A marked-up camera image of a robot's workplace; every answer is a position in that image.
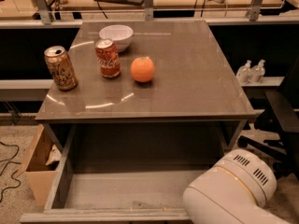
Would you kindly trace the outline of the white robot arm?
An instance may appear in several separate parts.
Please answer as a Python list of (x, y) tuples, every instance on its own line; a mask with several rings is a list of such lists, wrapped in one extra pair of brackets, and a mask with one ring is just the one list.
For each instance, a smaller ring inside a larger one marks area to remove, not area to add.
[(193, 224), (290, 224), (263, 209), (276, 189), (277, 179), (264, 161), (234, 149), (193, 180), (183, 205)]

